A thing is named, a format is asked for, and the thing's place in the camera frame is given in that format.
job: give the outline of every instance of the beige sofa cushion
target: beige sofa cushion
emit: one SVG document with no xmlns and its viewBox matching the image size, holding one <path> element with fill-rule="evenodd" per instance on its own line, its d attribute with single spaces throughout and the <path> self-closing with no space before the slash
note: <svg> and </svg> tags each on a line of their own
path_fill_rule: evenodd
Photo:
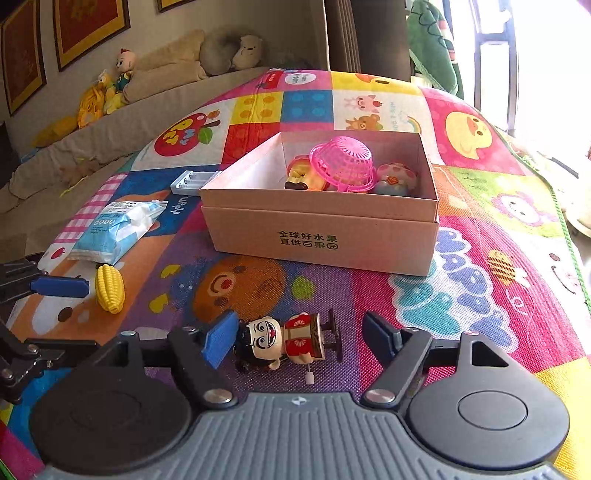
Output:
<svg viewBox="0 0 591 480">
<path fill-rule="evenodd" d="M 178 40 L 138 59 L 135 62 L 135 70 L 147 71 L 180 61 L 199 60 L 199 52 L 204 39 L 203 30 L 193 30 Z"/>
<path fill-rule="evenodd" d="M 61 198 L 60 193 L 67 185 L 53 185 L 32 195 L 10 212 L 1 214 L 0 262 L 44 252 L 70 218 L 128 158 L 111 162 Z"/>
<path fill-rule="evenodd" d="M 264 73 L 266 67 L 241 70 L 161 92 L 127 105 L 42 149 L 20 165 L 0 198 L 10 193 L 20 199 L 61 182 L 60 167 L 72 167 L 76 158 L 97 158 L 107 164 L 142 149 L 180 118 L 204 103 Z M 14 202 L 0 205 L 0 213 Z"/>
<path fill-rule="evenodd" d="M 126 103 L 134 103 L 204 78 L 207 78 L 207 75 L 198 61 L 170 63 L 147 72 L 138 70 L 131 81 L 125 85 L 123 96 Z"/>
</svg>

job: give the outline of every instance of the yellow corn toy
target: yellow corn toy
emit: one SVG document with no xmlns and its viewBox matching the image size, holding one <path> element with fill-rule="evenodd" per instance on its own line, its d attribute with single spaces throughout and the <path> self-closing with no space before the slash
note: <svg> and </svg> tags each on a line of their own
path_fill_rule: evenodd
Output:
<svg viewBox="0 0 591 480">
<path fill-rule="evenodd" d="M 125 287 L 119 270 L 111 265 L 102 265 L 96 271 L 96 299 L 99 305 L 115 315 L 123 309 L 125 303 Z"/>
</svg>

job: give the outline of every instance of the toy figure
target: toy figure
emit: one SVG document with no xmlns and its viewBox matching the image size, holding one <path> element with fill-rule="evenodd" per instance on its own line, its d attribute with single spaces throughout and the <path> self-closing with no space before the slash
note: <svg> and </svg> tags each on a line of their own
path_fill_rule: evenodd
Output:
<svg viewBox="0 0 591 480">
<path fill-rule="evenodd" d="M 324 333 L 327 331 L 334 335 L 333 343 L 326 343 Z M 343 361 L 340 329 L 332 309 L 329 310 L 329 321 L 324 324 L 320 324 L 317 313 L 295 315 L 283 327 L 272 317 L 241 322 L 234 353 L 239 358 L 237 369 L 248 372 L 249 367 L 276 370 L 286 358 L 295 364 L 310 365 L 315 360 L 324 360 L 327 348 L 336 352 L 337 362 Z M 314 383 L 310 368 L 306 383 Z"/>
<path fill-rule="evenodd" d="M 396 177 L 388 177 L 387 180 L 380 180 L 375 184 L 371 193 L 377 195 L 391 195 L 395 197 L 408 197 L 408 185 L 399 181 Z"/>
<path fill-rule="evenodd" d="M 417 187 L 417 174 L 403 163 L 386 163 L 376 170 L 377 184 L 372 193 L 408 197 Z"/>
<path fill-rule="evenodd" d="M 309 155 L 298 155 L 287 167 L 286 190 L 326 190 L 328 183 L 310 165 Z"/>
<path fill-rule="evenodd" d="M 115 65 L 117 72 L 119 72 L 119 77 L 115 82 L 117 93 L 123 92 L 123 88 L 131 80 L 134 74 L 135 61 L 135 53 L 124 48 L 121 49 L 121 53 L 117 58 L 117 64 Z"/>
</svg>

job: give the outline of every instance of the yellow square pattern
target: yellow square pattern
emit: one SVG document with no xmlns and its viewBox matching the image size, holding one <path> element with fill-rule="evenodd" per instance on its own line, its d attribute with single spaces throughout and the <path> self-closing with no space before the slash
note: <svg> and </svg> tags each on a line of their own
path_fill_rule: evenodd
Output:
<svg viewBox="0 0 591 480">
<path fill-rule="evenodd" d="M 10 420 L 10 414 L 12 413 L 13 405 L 11 403 L 5 404 L 2 410 L 0 410 L 0 420 L 4 425 L 8 425 L 8 420 Z"/>
<path fill-rule="evenodd" d="M 573 480 L 591 478 L 591 365 L 587 358 L 549 368 L 535 375 L 566 405 L 570 431 L 554 465 Z"/>
<path fill-rule="evenodd" d="M 333 90 L 360 90 L 362 92 L 406 93 L 423 96 L 421 90 L 412 83 L 375 77 L 363 73 L 330 72 Z"/>
<path fill-rule="evenodd" d="M 230 125 L 279 123 L 282 103 L 283 92 L 239 97 L 234 106 Z"/>
</svg>

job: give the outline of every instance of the bed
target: bed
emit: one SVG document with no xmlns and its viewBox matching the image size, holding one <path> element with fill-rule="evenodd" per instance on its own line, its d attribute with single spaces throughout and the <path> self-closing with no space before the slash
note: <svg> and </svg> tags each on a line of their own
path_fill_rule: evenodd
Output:
<svg viewBox="0 0 591 480">
<path fill-rule="evenodd" d="M 362 109 L 358 98 L 371 98 L 376 111 Z M 81 300 L 33 295 L 16 305 L 8 322 L 20 339 L 103 344 L 130 329 L 157 338 L 175 325 L 190 325 L 196 313 L 206 322 L 228 308 L 245 320 L 267 314 L 285 320 L 333 308 L 345 361 L 315 365 L 314 385 L 303 384 L 295 364 L 244 376 L 229 355 L 220 368 L 240 393 L 272 386 L 358 396 L 381 371 L 361 341 L 367 310 L 439 338 L 477 330 L 563 399 L 571 428 L 556 465 L 571 478 L 591 478 L 591 420 L 584 406 L 591 385 L 589 297 L 552 189 L 478 112 L 444 92 L 384 77 L 269 70 L 188 117 L 199 119 L 201 129 L 185 134 L 185 119 L 179 119 L 149 143 L 74 215 L 40 261 L 54 275 L 81 275 L 92 284 L 95 264 L 67 254 L 101 208 L 115 200 L 168 200 L 156 228 L 116 265 L 125 282 L 123 311 L 101 310 L 92 288 Z M 352 128 L 421 134 L 440 199 L 427 277 L 221 254 L 211 244 L 200 199 L 170 192 L 184 170 L 225 168 L 277 132 Z M 177 134 L 177 142 L 167 142 Z M 224 301 L 216 301 L 208 289 L 228 271 L 235 275 L 224 286 Z M 429 381 L 452 373 L 435 369 Z M 0 458 L 18 480 L 43 467 L 27 430 L 31 404 L 65 374 L 46 372 L 23 404 L 0 413 Z M 163 372 L 151 374 L 168 381 Z"/>
</svg>

